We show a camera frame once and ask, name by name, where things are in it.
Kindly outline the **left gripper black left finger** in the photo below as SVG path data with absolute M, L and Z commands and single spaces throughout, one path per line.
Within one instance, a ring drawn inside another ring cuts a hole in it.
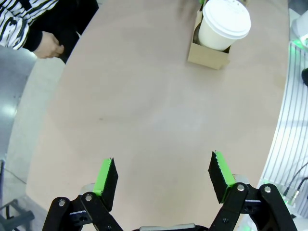
M 113 158 L 103 160 L 91 192 L 77 196 L 55 198 L 47 214 L 48 231 L 80 231 L 92 224 L 97 231 L 119 231 L 120 225 L 110 214 L 118 180 Z

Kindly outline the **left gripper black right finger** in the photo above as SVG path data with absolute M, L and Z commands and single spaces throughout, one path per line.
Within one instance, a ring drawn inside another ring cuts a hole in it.
M 248 214 L 259 231 L 295 231 L 292 216 L 273 184 L 258 189 L 237 182 L 221 152 L 213 151 L 209 176 L 221 209 L 212 222 L 211 231 L 232 231 L 241 214 Z

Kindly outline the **person's right hand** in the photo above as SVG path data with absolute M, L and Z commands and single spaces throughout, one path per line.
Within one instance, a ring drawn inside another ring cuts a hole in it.
M 58 39 L 54 34 L 42 32 L 42 39 L 39 46 L 33 53 L 41 59 L 58 57 L 64 52 L 64 46 L 59 44 Z

